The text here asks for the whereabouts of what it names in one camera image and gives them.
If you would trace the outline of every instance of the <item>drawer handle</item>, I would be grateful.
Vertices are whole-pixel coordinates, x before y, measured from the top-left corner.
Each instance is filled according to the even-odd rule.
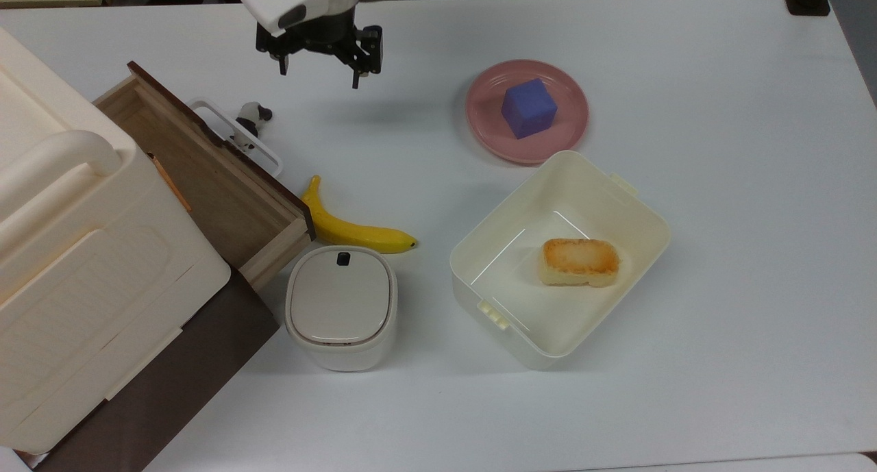
[[[111,175],[122,167],[116,150],[97,133],[70,129],[43,138],[0,169],[0,221],[83,163],[100,176]]]

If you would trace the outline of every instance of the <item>pink plate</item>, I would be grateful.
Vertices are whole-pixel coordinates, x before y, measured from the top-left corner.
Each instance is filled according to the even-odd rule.
[[[557,104],[551,127],[517,139],[502,117],[505,91],[540,78]],[[540,164],[561,150],[575,147],[588,125],[588,101],[569,75],[541,61],[511,60],[489,67],[466,94],[466,117],[478,141],[505,160]]]

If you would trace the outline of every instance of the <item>box handle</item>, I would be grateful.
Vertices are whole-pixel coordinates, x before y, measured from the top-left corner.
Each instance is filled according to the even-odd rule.
[[[508,319],[505,319],[504,316],[499,314],[498,310],[495,307],[491,306],[487,301],[481,301],[478,303],[478,310],[484,313],[494,325],[499,326],[499,329],[505,332],[505,329],[508,328]]]
[[[217,107],[215,103],[210,101],[205,97],[195,97],[194,99],[188,101],[186,104],[191,110],[200,109],[203,107],[204,109],[209,110],[213,114],[215,114],[219,119],[222,119],[226,125],[232,126],[234,129],[234,141],[232,144],[241,150],[242,153],[246,154],[250,150],[250,147],[253,147],[259,150],[264,156],[268,157],[272,163],[275,164],[275,170],[269,172],[271,177],[277,177],[283,171],[283,161],[280,160],[280,157],[277,156],[276,153],[273,152],[270,148],[266,147],[264,143],[261,142],[259,138],[254,137],[253,133],[247,131],[239,122],[229,117],[226,113]]]
[[[43,138],[0,170],[0,221],[83,163],[100,176],[122,167],[116,150],[97,133],[70,129]]]

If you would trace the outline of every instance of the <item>white plastic storage box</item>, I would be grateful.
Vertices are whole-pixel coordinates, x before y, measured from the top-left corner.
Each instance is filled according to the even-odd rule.
[[[0,29],[0,445],[53,447],[229,274],[134,141]]]
[[[610,242],[621,260],[616,282],[542,284],[539,254],[551,238]],[[454,247],[454,295],[524,366],[546,369],[585,340],[669,242],[667,223],[629,185],[561,151]]]

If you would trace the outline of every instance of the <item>open box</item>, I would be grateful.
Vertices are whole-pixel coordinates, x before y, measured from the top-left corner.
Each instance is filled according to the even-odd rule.
[[[595,238],[621,263],[608,287],[551,287],[538,277],[551,238]],[[572,353],[670,242],[670,228],[575,151],[560,151],[451,252],[454,295],[524,366],[545,369]]]
[[[134,61],[94,102],[179,189],[210,244],[260,290],[316,238],[310,211]]]

